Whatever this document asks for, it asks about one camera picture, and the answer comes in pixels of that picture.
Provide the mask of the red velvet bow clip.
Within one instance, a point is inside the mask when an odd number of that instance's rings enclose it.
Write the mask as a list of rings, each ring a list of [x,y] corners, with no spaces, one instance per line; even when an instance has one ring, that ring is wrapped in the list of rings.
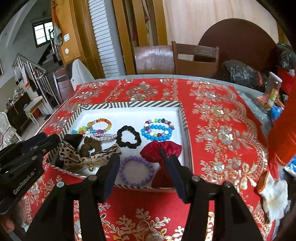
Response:
[[[166,170],[165,159],[174,154],[177,157],[182,152],[182,146],[172,141],[152,141],[140,151],[140,155],[150,163],[158,163],[159,170],[155,173],[152,180],[152,188],[172,188],[173,183],[169,173]]]

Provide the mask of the brown scrunchie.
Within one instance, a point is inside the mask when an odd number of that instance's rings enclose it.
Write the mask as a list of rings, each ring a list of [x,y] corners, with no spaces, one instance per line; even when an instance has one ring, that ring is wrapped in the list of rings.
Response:
[[[81,157],[90,157],[98,154],[102,150],[101,142],[90,137],[84,138],[84,144],[79,150]]]

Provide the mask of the black scrunchie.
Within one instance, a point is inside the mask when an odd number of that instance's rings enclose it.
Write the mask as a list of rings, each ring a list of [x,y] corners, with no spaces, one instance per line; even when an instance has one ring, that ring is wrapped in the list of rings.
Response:
[[[135,143],[131,143],[129,141],[124,142],[122,140],[122,133],[125,131],[134,135],[134,140],[136,141]],[[123,126],[117,131],[116,143],[122,148],[136,149],[141,145],[142,139],[140,138],[139,132],[137,132],[132,126]]]

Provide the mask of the leopard print bow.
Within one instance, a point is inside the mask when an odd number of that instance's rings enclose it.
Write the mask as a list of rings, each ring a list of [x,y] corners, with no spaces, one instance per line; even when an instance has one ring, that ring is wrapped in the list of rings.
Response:
[[[59,159],[63,162],[62,169],[69,171],[81,171],[87,168],[90,172],[93,172],[95,168],[107,165],[113,154],[121,154],[118,144],[89,157],[81,157],[74,147],[65,141],[59,147]]]

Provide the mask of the rhinestone hair clip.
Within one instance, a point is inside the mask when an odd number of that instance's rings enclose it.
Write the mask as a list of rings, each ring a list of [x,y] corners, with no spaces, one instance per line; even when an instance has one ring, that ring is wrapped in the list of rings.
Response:
[[[95,133],[95,134],[91,134],[90,137],[99,142],[107,142],[107,141],[115,140],[117,137],[117,134]]]

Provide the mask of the black cloth hair accessory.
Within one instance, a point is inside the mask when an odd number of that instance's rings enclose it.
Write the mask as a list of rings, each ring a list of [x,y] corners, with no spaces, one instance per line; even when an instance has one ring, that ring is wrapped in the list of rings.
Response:
[[[66,134],[63,138],[64,142],[70,144],[75,150],[78,149],[81,141],[83,139],[82,134]]]

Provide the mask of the striped white tray box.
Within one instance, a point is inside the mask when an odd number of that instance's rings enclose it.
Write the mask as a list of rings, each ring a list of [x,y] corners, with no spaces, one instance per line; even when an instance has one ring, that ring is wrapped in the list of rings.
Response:
[[[81,105],[59,133],[48,154],[54,167],[77,177],[103,169],[112,155],[120,159],[115,186],[168,192],[167,158],[174,154],[192,169],[192,150],[180,101],[132,101]]]

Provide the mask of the red floral tablecloth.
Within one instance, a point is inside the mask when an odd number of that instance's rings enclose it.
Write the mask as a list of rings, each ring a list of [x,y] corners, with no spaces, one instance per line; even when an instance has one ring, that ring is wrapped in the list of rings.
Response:
[[[267,169],[268,153],[260,122],[238,92],[206,80],[171,78],[121,79],[78,85],[73,94],[44,123],[41,132],[65,135],[93,120],[106,119],[110,133],[132,126],[142,144],[123,148],[122,157],[151,154],[151,140],[143,127],[165,119],[173,126],[170,141],[191,153],[193,173],[207,182],[229,181],[249,208],[264,240],[271,240],[274,224],[265,220],[256,192]],[[98,206],[107,240],[180,240],[189,206],[168,186],[158,163],[154,178],[136,188],[116,180],[111,197]]]

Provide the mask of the small white side table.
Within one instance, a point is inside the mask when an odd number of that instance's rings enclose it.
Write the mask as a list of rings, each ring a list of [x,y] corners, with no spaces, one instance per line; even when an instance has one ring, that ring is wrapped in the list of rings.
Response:
[[[34,124],[39,125],[35,116],[34,112],[39,106],[43,103],[43,97],[38,96],[33,98],[33,100],[24,108],[24,112],[26,113],[27,117],[33,121]]]

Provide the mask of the white cloth rag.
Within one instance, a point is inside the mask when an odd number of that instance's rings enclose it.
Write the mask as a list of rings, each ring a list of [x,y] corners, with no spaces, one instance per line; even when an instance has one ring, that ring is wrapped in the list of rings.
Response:
[[[288,203],[288,185],[286,180],[274,179],[269,170],[265,170],[256,186],[263,198],[263,210],[269,222],[282,219]]]

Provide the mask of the metal stair railing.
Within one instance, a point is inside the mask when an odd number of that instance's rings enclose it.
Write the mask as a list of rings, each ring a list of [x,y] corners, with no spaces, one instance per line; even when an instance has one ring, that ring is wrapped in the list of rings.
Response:
[[[22,75],[22,68],[24,68],[29,86],[31,86],[31,81],[35,85],[36,91],[43,96],[45,102],[52,109],[60,106],[61,103],[48,80],[48,70],[19,53],[16,55],[12,68],[18,82],[24,81]]]

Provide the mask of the white cushioned chair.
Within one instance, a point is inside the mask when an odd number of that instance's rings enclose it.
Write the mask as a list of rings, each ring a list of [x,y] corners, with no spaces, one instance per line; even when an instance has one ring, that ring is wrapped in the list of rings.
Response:
[[[81,84],[91,83],[95,81],[95,78],[88,70],[88,68],[79,59],[67,64],[66,75],[70,80],[74,90]]]

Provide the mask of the dark wooden chair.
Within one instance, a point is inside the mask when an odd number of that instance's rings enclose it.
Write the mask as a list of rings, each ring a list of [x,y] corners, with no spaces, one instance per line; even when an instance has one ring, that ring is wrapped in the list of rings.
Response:
[[[171,42],[177,75],[212,78],[218,70],[219,48]]]

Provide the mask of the black plastic bag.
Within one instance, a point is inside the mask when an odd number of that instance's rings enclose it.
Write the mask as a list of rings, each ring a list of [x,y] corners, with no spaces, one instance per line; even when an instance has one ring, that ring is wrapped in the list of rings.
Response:
[[[267,75],[238,61],[228,60],[222,64],[222,80],[260,92],[265,92],[268,82]]]

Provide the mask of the brown wooden chair back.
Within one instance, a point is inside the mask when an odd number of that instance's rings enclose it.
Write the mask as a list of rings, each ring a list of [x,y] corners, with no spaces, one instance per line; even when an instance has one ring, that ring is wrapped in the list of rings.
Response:
[[[134,59],[137,74],[175,74],[171,45],[136,47]]]

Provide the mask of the clear snack jar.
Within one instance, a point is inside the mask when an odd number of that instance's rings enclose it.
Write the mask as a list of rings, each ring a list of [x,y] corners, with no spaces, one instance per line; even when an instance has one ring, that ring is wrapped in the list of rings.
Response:
[[[273,72],[269,72],[267,87],[261,101],[265,109],[271,109],[273,107],[278,96],[281,84],[281,78],[279,78]]]

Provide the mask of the round dark wooden tabletop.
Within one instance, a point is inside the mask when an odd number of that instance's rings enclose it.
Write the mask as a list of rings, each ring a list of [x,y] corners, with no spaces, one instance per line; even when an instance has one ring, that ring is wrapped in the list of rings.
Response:
[[[222,75],[222,64],[228,60],[238,60],[265,74],[276,66],[276,43],[264,29],[247,20],[219,21],[204,33],[199,45],[219,48],[217,75]]]

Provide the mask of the white louvered panel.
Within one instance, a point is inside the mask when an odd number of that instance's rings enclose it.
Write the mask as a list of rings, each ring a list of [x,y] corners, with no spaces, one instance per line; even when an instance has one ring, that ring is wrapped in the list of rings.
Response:
[[[106,78],[119,76],[119,66],[114,46],[115,20],[111,1],[88,1],[91,23],[103,73]]]

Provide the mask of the window with dark frame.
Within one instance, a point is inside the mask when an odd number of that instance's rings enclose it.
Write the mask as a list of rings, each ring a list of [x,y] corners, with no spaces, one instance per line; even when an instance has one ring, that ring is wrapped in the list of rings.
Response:
[[[53,22],[52,19],[46,19],[32,23],[34,41],[37,48],[48,44],[53,37]]]

